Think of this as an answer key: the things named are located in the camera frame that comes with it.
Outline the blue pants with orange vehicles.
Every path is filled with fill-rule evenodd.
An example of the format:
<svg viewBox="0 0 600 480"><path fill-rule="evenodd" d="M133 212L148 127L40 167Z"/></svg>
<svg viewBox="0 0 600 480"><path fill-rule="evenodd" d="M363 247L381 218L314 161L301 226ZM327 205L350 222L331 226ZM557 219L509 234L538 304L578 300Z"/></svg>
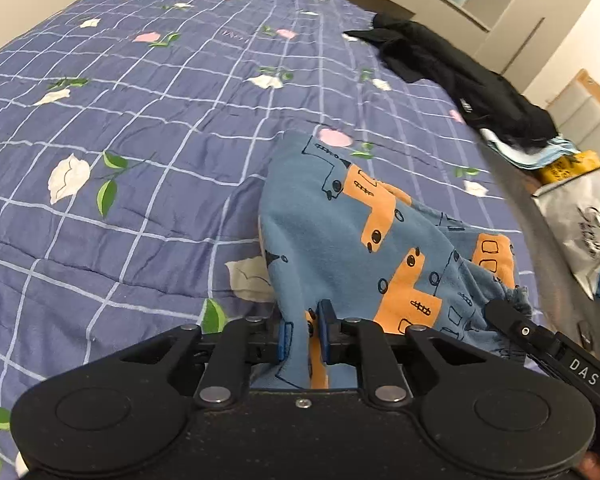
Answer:
<svg viewBox="0 0 600 480"><path fill-rule="evenodd" d="M354 370L321 359L317 306L401 335L413 325L515 363L524 352L491 328L484 309L531 307L514 248L366 174L353 157L306 133L287 132L268 163L259 231L286 332L282 362L257 372L263 388L350 388Z"/></svg>

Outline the black clothing pile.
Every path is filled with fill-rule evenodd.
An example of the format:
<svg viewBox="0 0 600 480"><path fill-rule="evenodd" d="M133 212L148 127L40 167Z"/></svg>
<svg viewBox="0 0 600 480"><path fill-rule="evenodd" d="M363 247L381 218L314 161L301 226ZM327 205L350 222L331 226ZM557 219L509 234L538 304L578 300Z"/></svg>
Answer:
<svg viewBox="0 0 600 480"><path fill-rule="evenodd" d="M377 48L385 66L409 84L427 79L440 86L471 128L489 129L518 148L544 148L558 136L546 110L423 24L377 14L370 29L346 34Z"/></svg>

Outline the white shopping bag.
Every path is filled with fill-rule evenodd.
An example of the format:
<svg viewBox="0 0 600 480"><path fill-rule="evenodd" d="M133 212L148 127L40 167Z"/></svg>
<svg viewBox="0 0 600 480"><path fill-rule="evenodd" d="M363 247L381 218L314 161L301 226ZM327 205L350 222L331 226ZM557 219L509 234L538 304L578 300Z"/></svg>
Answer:
<svg viewBox="0 0 600 480"><path fill-rule="evenodd" d="M544 185L535 206L562 248L569 269L588 298L600 280L600 167Z"/></svg>

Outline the yellow package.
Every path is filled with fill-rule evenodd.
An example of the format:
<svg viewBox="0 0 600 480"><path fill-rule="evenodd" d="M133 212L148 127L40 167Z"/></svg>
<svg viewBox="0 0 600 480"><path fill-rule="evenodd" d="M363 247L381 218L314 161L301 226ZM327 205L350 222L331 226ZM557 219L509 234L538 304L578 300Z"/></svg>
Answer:
<svg viewBox="0 0 600 480"><path fill-rule="evenodd" d="M594 151L562 155L554 162L535 170L534 175L542 185L547 185L586 174L600 168L600 156Z"/></svg>

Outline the light blue folded towels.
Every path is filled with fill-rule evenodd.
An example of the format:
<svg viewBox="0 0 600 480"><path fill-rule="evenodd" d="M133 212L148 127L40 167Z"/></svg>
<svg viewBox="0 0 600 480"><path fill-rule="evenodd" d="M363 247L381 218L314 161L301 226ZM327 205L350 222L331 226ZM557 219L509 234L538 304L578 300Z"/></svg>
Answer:
<svg viewBox="0 0 600 480"><path fill-rule="evenodd" d="M503 142L487 128L480 129L479 133L489 148L522 170L541 169L551 162L556 162L562 156L575 155L580 152L571 141L562 136L555 136L548 140L544 148L516 148L516 146Z"/></svg>

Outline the wooden padded headboard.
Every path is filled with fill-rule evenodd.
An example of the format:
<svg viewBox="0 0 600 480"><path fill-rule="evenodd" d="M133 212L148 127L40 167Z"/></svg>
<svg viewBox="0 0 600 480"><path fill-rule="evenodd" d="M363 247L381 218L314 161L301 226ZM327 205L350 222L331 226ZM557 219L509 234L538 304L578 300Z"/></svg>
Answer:
<svg viewBox="0 0 600 480"><path fill-rule="evenodd" d="M546 110L564 138L600 156L600 84L587 70L579 70Z"/></svg>

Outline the purple checked floral quilt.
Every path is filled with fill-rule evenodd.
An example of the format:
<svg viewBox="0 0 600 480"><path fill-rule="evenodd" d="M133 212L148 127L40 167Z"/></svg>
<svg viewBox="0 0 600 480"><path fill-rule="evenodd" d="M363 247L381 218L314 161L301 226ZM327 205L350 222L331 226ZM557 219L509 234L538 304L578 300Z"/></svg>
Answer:
<svg viewBox="0 0 600 480"><path fill-rule="evenodd" d="M351 37L347 0L78 0L0 50L0 479L7 415L41 380L249 304L266 161L286 132L515 248L479 137L429 80Z"/></svg>

